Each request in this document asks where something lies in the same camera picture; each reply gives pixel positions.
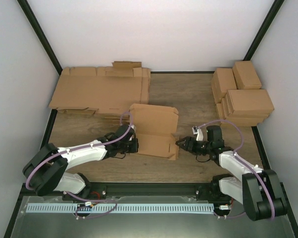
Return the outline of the brown cardboard paper box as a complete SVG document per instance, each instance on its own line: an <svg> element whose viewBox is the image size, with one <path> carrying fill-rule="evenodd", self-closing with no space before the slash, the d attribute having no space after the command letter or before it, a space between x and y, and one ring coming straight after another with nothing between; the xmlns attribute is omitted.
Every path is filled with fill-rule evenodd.
<svg viewBox="0 0 298 238"><path fill-rule="evenodd" d="M138 154L169 160L178 158L179 148L175 144L178 110L175 107L132 104L130 113L139 141Z"/></svg>

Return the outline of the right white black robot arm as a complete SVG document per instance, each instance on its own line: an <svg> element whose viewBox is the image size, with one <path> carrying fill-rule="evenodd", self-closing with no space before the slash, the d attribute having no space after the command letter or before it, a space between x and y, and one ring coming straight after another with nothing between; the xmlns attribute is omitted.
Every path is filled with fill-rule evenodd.
<svg viewBox="0 0 298 238"><path fill-rule="evenodd" d="M229 196L242 204L247 217L253 221L274 219L286 215L288 205L275 171L262 169L243 159L224 143L222 129L218 125L206 128L207 138L199 127L193 136L186 136L176 145L196 157L208 156L209 161L230 172L215 176L211 182L211 195L217 200Z"/></svg>

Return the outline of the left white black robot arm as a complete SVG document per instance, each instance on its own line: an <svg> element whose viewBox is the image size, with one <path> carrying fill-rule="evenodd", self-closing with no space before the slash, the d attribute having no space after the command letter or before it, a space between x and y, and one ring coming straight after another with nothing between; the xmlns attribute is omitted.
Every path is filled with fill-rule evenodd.
<svg viewBox="0 0 298 238"><path fill-rule="evenodd" d="M38 196L45 196L53 191L63 191L87 200L91 196L91 183L82 173L71 174L67 171L75 166L92 161L115 158L118 154L137 153L139 148L136 127L121 125L116 132L111 132L96 140L73 147L56 147L50 143L23 168L26 188Z"/></svg>

